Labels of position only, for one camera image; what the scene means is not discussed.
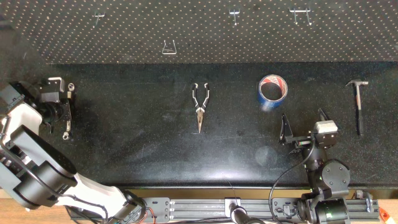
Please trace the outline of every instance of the wooden surface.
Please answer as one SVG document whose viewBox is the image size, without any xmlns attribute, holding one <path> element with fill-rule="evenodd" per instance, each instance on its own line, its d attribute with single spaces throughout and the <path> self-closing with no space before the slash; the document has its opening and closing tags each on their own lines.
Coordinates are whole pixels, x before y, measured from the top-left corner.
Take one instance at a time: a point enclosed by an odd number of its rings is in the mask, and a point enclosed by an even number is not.
<svg viewBox="0 0 398 224">
<path fill-rule="evenodd" d="M 379 205 L 384 208 L 395 221 L 398 220 L 398 200 L 379 200 Z M 25 208 L 20 206 L 13 199 L 0 199 L 0 223 L 73 223 L 65 210 L 65 207 L 54 206 L 47 208 L 41 206 L 37 210 L 27 212 Z M 378 222 L 364 222 L 365 224 L 373 224 Z"/>
</svg>

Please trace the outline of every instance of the orange object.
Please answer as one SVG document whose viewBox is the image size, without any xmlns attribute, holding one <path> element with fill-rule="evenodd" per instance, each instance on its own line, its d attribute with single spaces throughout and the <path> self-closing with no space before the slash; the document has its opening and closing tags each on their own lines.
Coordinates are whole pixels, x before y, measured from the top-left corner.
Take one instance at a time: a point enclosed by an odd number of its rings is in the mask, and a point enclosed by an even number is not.
<svg viewBox="0 0 398 224">
<path fill-rule="evenodd" d="M 379 213 L 381 219 L 386 223 L 386 224 L 396 224 L 394 219 L 382 208 L 379 207 Z"/>
</svg>

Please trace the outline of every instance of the circular joint cover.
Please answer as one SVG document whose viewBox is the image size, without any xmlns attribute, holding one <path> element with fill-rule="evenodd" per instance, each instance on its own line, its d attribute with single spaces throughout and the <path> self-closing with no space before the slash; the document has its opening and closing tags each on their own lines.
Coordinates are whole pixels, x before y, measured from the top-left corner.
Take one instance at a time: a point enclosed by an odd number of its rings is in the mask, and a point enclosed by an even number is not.
<svg viewBox="0 0 398 224">
<path fill-rule="evenodd" d="M 339 162 L 327 163 L 322 169 L 322 181 L 331 189 L 346 189 L 349 184 L 349 170 Z"/>
</svg>

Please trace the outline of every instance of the black table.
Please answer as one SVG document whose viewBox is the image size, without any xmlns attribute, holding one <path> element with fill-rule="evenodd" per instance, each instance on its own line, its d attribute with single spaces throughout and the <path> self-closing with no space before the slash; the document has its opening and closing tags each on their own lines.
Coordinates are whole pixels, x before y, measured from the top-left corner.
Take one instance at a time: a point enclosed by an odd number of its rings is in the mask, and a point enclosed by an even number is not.
<svg viewBox="0 0 398 224">
<path fill-rule="evenodd" d="M 398 64 L 389 62 L 53 65 L 76 85 L 73 139 L 65 125 L 41 135 L 73 161 L 79 173 L 125 188 L 269 188 L 300 162 L 278 145 L 280 116 L 295 136 L 313 129 L 323 108 L 340 128 L 329 158 L 351 168 L 352 188 L 398 187 Z M 259 110 L 256 86 L 268 74 L 282 76 L 289 92 L 282 106 Z M 365 135 L 356 134 L 354 78 L 361 88 Z M 191 84 L 211 88 L 198 134 Z M 305 188 L 304 168 L 287 174 L 283 188 Z"/>
</svg>

